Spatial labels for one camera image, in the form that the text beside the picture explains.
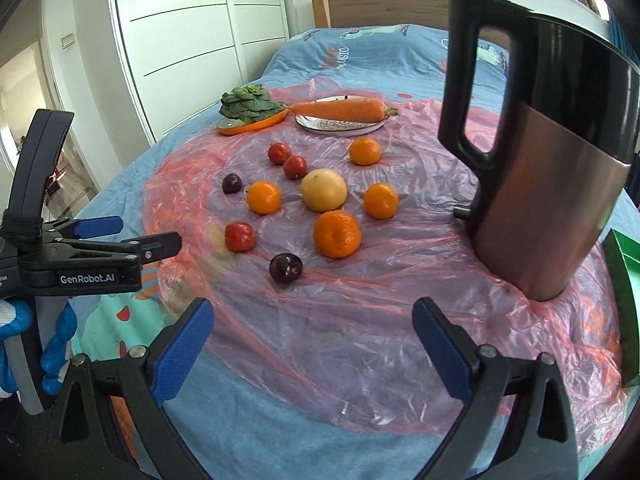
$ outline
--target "blue gripper pad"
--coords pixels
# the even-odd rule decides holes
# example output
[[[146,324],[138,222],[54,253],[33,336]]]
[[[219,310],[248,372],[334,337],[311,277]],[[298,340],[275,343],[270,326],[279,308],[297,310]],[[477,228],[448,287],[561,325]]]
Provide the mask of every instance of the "blue gripper pad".
[[[472,369],[463,351],[471,349],[469,342],[473,347],[476,345],[465,330],[451,324],[429,298],[414,303],[412,318],[414,330],[449,395],[469,402],[473,394]]]
[[[95,238],[98,236],[116,235],[124,223],[119,216],[103,216],[101,218],[87,218],[82,220],[74,229],[74,234],[80,238]]]
[[[173,326],[162,329],[151,344],[151,359],[147,362],[152,375],[151,394],[159,406],[173,399],[191,367],[200,354],[207,337],[213,330],[213,306],[209,301],[198,298],[184,311]],[[156,351],[156,342],[162,344],[163,336],[172,336],[164,350]]]

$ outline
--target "kettle handle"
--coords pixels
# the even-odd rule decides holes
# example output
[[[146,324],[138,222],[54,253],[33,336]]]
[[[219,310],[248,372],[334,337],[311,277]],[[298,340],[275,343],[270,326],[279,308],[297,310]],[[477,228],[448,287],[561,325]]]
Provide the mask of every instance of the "kettle handle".
[[[505,0],[449,0],[449,53],[447,77],[438,127],[438,140],[453,155],[464,162],[480,182],[494,168],[494,149],[481,152],[465,135],[466,116],[469,111],[474,84],[478,36],[482,27],[494,27],[510,35],[510,65],[518,56],[518,44],[526,36],[529,9]],[[505,102],[508,102],[513,78],[518,74],[510,70]],[[500,128],[494,147],[500,139]]]

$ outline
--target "white plate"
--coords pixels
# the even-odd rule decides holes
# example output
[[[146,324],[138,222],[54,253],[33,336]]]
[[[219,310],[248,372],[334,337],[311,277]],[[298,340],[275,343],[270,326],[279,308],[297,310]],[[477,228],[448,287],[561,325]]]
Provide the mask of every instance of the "white plate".
[[[364,99],[363,96],[357,95],[338,95],[334,97],[325,97],[318,101],[337,101],[340,99]],[[331,135],[335,137],[358,137],[370,134],[381,128],[385,121],[379,123],[350,123],[346,121],[334,121],[329,119],[318,119],[316,117],[306,117],[304,115],[296,115],[296,122],[305,130],[315,134]]]

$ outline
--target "orange plate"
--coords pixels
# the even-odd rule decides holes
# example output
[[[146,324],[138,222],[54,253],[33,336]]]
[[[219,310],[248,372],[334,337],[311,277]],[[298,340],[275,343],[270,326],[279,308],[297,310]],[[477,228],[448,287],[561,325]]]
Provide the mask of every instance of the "orange plate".
[[[257,132],[258,130],[263,130],[265,128],[268,128],[269,126],[275,126],[276,124],[282,122],[288,113],[289,109],[285,108],[280,113],[258,121],[257,123],[244,124],[243,126],[236,126],[235,128],[218,128],[218,131],[220,132],[220,134],[226,136]]]

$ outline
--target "plastic wrap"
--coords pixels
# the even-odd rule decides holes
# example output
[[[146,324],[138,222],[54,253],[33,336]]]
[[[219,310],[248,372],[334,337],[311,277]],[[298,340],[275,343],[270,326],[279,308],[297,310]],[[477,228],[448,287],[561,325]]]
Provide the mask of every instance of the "plastic wrap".
[[[290,104],[354,92],[380,97],[327,78],[271,92]],[[193,296],[209,299],[216,309],[210,348],[254,385],[320,420],[355,431],[444,434],[462,405],[447,395],[411,325],[414,301],[430,296],[477,343],[514,357],[555,355],[578,451],[603,446],[624,423],[626,393],[600,245],[558,298],[529,301],[484,268],[463,223],[452,217],[454,204],[472,199],[476,180],[438,142],[441,102],[395,106],[401,115],[372,134],[383,157],[366,168],[350,163],[349,139],[308,133],[292,116],[255,134],[223,137],[212,128],[172,153],[146,184],[144,212],[147,232],[177,230],[184,241],[180,255],[159,271],[166,306],[178,315]],[[467,135],[487,150],[497,120],[472,107]],[[300,183],[269,162],[273,142],[304,156],[310,170],[333,168],[344,177],[350,190],[344,210],[356,216],[363,235],[353,256],[329,260],[316,252],[318,215],[304,207]],[[220,184],[229,172],[245,186],[276,183],[282,208],[259,216],[242,192],[224,195]],[[364,212],[362,195],[375,182],[388,182],[399,194],[392,220]],[[223,230],[232,221],[259,232],[250,253],[225,251]],[[287,286],[268,273],[270,259],[284,251],[305,264],[302,278]]]

